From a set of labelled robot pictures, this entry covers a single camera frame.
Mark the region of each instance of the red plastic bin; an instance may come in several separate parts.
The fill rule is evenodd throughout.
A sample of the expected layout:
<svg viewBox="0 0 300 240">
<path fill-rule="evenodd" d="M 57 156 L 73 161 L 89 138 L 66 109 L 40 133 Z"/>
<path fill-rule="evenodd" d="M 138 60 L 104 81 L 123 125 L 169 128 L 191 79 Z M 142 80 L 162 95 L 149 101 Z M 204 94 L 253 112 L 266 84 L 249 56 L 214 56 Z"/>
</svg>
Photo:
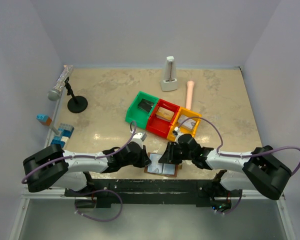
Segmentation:
<svg viewBox="0 0 300 240">
<path fill-rule="evenodd" d="M 165 120 L 162 120 L 157 117 L 156 113 L 157 113 L 159 107 L 162 107 L 164 109 L 168 109 L 168 110 L 174 112 L 174 115 L 173 115 L 171 121 L 165 121 Z M 149 120 L 146 124 L 145 129 L 153 134 L 156 134 L 156 135 L 166 139 L 168 136 L 168 133 L 170 131 L 171 125 L 174 122 L 174 120 L 178 114 L 179 108 L 180 108 L 180 106 L 178 106 L 178 105 L 175 105 L 175 104 L 165 101 L 163 99 L 159 99 L 158 103 L 156 104 L 154 110 L 152 111 L 152 113 L 149 117 Z"/>
</svg>

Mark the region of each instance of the green plastic bin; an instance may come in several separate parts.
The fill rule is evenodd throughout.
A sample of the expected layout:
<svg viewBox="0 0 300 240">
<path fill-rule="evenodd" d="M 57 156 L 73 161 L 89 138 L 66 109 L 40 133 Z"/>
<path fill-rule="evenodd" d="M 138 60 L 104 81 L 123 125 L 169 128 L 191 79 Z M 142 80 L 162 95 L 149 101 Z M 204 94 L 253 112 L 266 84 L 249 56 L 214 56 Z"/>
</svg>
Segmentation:
<svg viewBox="0 0 300 240">
<path fill-rule="evenodd" d="M 138 108 L 138 104 L 141 102 L 142 99 L 146 99 L 154 103 L 149 113 Z M 155 106 L 157 105 L 158 101 L 159 98 L 147 94 L 143 91 L 140 91 L 135 97 L 135 99 L 133 100 L 130 107 L 128 108 L 128 111 L 126 112 L 126 116 L 125 116 L 125 121 L 131 123 L 133 120 L 135 120 L 138 128 L 146 129 L 148 119 L 152 111 L 155 109 Z"/>
</svg>

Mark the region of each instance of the blue lego brick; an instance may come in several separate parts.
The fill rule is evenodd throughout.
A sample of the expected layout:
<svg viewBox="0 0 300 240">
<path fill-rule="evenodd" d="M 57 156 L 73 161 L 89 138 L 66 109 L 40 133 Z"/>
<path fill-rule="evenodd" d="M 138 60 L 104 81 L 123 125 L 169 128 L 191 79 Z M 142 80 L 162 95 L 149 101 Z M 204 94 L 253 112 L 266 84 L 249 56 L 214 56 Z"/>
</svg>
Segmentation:
<svg viewBox="0 0 300 240">
<path fill-rule="evenodd" d="M 65 142 L 64 141 L 61 141 L 63 135 L 64 135 L 64 130 L 63 129 L 58 129 L 59 132 L 61 133 L 59 136 L 54 136 L 53 139 L 52 139 L 52 142 L 51 144 L 60 144 L 61 147 L 63 148 L 65 146 Z"/>
<path fill-rule="evenodd" d="M 53 139 L 51 144 L 60 144 L 62 148 L 64 148 L 65 146 L 65 142 L 64 141 L 60 141 L 60 140 L 56 140 L 56 139 Z"/>
<path fill-rule="evenodd" d="M 58 131 L 60 132 L 60 135 L 59 136 L 54 136 L 53 139 L 60 141 L 61 138 L 64 136 L 65 130 L 62 129 L 62 128 L 59 128 Z"/>
<path fill-rule="evenodd" d="M 68 137 L 68 138 L 71 138 L 71 135 L 72 133 L 74 132 L 75 128 L 70 125 L 70 124 L 65 124 L 65 123 L 61 123 L 60 126 L 59 126 L 59 131 L 60 129 L 63 129 L 63 136 L 64 137 Z"/>
<path fill-rule="evenodd" d="M 36 119 L 39 121 L 39 122 L 42 122 L 42 123 L 45 123 L 47 122 L 49 116 L 48 115 L 45 115 L 45 114 L 38 114 L 36 116 Z"/>
</svg>

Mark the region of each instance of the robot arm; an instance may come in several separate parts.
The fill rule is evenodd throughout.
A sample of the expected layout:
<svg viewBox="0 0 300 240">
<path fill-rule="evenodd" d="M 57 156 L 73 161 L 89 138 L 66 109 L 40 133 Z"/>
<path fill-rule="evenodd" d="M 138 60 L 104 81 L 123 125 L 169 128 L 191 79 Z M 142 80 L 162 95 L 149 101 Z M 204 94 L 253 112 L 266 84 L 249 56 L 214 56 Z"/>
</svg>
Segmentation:
<svg viewBox="0 0 300 240">
<path fill-rule="evenodd" d="M 201 147 L 190 134 L 180 131 L 174 134 L 177 142 L 168 143 L 159 163 L 180 164 L 183 160 L 191 160 L 200 169 L 227 170 L 229 172 L 223 174 L 219 183 L 228 191 L 258 190 L 265 197 L 278 200 L 292 175 L 291 170 L 272 154 L 239 157 L 272 150 L 270 146 L 257 147 L 252 152 L 218 153 L 211 147 Z"/>
<path fill-rule="evenodd" d="M 136 133 L 131 142 L 117 153 L 115 151 L 119 147 L 97 153 L 77 153 L 52 144 L 23 161 L 26 175 L 34 171 L 26 178 L 28 190 L 35 193 L 50 187 L 61 187 L 80 191 L 88 185 L 88 172 L 113 173 L 128 165 L 144 168 L 151 163 L 143 145 L 146 137 L 145 133 Z M 59 158 L 62 159 L 49 164 L 49 161 Z"/>
<path fill-rule="evenodd" d="M 253 152 L 218 153 L 216 149 L 201 147 L 190 134 L 179 132 L 176 135 L 177 142 L 168 142 L 159 163 L 177 165 L 190 160 L 200 169 L 223 170 L 217 178 L 218 182 L 214 181 L 214 188 L 226 191 L 258 190 L 269 199 L 277 200 L 292 175 L 290 169 L 271 154 L 250 158 L 220 155 L 258 154 L 271 150 L 270 146 L 257 147 Z M 77 192 L 88 186 L 87 176 L 90 175 L 87 172 L 113 173 L 128 165 L 144 168 L 151 163 L 143 145 L 145 138 L 145 133 L 136 133 L 119 152 L 116 152 L 118 147 L 88 154 L 62 150 L 60 145 L 48 146 L 23 161 L 26 175 L 44 165 L 27 178 L 28 190 L 39 192 L 50 187 L 62 187 Z"/>
</svg>

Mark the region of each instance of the plastic bin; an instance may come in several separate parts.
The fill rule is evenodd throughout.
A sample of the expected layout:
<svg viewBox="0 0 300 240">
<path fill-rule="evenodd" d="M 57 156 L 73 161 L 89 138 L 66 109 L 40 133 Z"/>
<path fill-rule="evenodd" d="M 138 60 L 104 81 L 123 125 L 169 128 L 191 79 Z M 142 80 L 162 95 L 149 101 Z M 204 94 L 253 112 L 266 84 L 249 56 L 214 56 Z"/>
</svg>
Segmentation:
<svg viewBox="0 0 300 240">
<path fill-rule="evenodd" d="M 142 99 L 146 99 L 154 103 L 149 113 L 138 108 L 138 104 L 141 102 Z M 156 107 L 158 101 L 159 98 L 147 94 L 143 91 L 140 91 L 131 103 L 130 107 L 128 108 L 125 115 L 125 121 L 131 123 L 133 120 L 135 120 L 138 128 L 146 129 L 148 119 L 151 113 L 153 112 L 154 108 Z"/>
<path fill-rule="evenodd" d="M 178 127 L 179 126 L 179 123 L 178 123 L 178 119 L 181 115 L 185 115 L 186 117 L 201 117 L 202 115 L 197 113 L 197 112 L 194 112 L 194 111 L 191 111 L 191 110 L 188 110 L 184 107 L 180 107 L 171 127 L 170 127 L 170 130 L 169 130 L 169 133 L 168 133 L 168 136 L 167 136 L 167 139 L 171 142 L 174 142 L 176 137 L 175 135 L 173 135 L 172 131 L 175 129 L 175 127 Z M 196 132 L 197 132 L 197 128 L 198 128 L 198 125 L 200 123 L 200 119 L 198 118 L 193 118 L 193 120 L 196 121 L 195 125 L 194 125 L 194 128 L 192 131 L 189 131 L 188 129 L 184 128 L 184 127 L 180 127 L 180 131 L 183 132 L 184 134 L 191 134 L 192 137 L 195 137 L 196 135 Z"/>
<path fill-rule="evenodd" d="M 168 110 L 174 112 L 174 115 L 171 118 L 171 121 L 166 121 L 166 120 L 163 120 L 163 119 L 160 119 L 157 117 L 156 113 L 157 113 L 159 107 L 162 107 L 164 109 L 168 109 Z M 148 123 L 146 125 L 146 130 L 166 139 L 168 136 L 168 133 L 170 131 L 171 125 L 173 124 L 173 122 L 178 114 L 179 109 L 180 109 L 180 106 L 175 105 L 171 102 L 165 101 L 163 99 L 159 99 L 157 105 L 155 106 L 155 108 L 148 120 Z"/>
</svg>

